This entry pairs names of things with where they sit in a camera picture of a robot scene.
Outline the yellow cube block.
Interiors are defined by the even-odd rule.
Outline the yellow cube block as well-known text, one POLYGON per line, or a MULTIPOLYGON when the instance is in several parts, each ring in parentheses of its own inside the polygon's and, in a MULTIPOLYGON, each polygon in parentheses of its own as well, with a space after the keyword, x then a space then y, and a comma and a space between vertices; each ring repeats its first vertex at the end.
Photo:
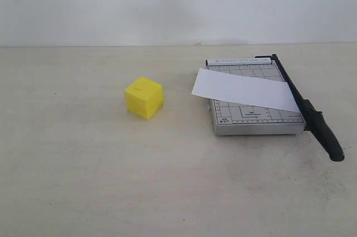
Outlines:
POLYGON ((148 78, 140 77, 124 91, 127 110, 146 120, 163 106, 163 86, 148 78))

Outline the white paper sheet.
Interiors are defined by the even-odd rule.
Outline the white paper sheet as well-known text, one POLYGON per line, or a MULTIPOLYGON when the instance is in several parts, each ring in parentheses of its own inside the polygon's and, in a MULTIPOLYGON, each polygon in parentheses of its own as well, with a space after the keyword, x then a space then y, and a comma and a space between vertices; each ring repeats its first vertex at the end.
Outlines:
POLYGON ((203 98, 299 112, 286 82, 199 69, 192 94, 203 98))

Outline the black cutter blade arm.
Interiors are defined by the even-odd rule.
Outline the black cutter blade arm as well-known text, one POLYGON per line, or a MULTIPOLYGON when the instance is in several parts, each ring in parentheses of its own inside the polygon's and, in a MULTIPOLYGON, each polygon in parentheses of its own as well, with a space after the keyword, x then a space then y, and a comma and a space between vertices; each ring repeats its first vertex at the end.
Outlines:
POLYGON ((322 145, 332 161, 343 161, 345 159, 344 151, 342 150, 342 147, 333 131, 326 124, 322 112, 316 110, 308 99, 304 99, 302 97, 293 81, 289 77, 287 71, 284 69, 278 56, 276 54, 272 54, 268 56, 256 56, 255 58, 270 58, 271 60, 275 61, 283 79, 287 82, 293 98, 306 122, 305 131, 310 131, 314 135, 314 137, 322 145))

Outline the grey paper cutter base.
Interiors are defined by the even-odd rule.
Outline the grey paper cutter base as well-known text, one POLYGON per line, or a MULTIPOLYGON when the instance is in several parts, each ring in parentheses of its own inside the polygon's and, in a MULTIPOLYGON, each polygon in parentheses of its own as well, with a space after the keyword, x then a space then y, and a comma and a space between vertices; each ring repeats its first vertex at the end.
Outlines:
MULTIPOLYGON (((206 60, 206 68, 239 76, 285 81, 270 56, 206 60)), ((305 120, 300 112, 255 107, 210 99, 208 111, 218 136, 300 134, 305 120)))

